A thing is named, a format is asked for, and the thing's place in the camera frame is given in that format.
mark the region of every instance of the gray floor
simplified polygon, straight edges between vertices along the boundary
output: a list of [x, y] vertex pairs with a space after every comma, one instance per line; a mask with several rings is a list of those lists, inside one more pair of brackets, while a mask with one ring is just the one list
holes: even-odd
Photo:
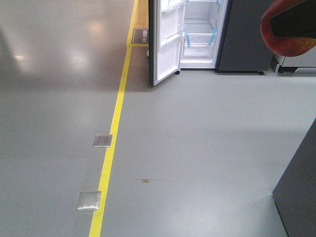
[[103, 237], [286, 237], [272, 190], [316, 115], [315, 77], [182, 71], [133, 50]]
[[[0, 236], [87, 237], [133, 0], [0, 3]], [[102, 236], [285, 237], [271, 193], [316, 114], [315, 78], [182, 71], [133, 49]]]
[[88, 236], [133, 4], [0, 2], [0, 236]]

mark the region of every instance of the appliance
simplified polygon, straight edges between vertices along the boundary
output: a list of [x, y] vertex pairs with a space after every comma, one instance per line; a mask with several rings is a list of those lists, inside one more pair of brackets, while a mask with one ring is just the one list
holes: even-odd
[[271, 1], [149, 0], [151, 85], [181, 69], [267, 70], [260, 19]]
[[316, 74], [316, 47], [296, 57], [275, 54], [271, 66], [276, 73]]

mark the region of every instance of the refrigerator shelf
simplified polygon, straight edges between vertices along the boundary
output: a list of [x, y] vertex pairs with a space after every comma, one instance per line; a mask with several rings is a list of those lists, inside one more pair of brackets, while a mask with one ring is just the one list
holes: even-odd
[[186, 24], [183, 57], [211, 57], [216, 37], [212, 24]]
[[189, 0], [162, 0], [161, 11], [169, 13], [187, 4], [189, 4]]

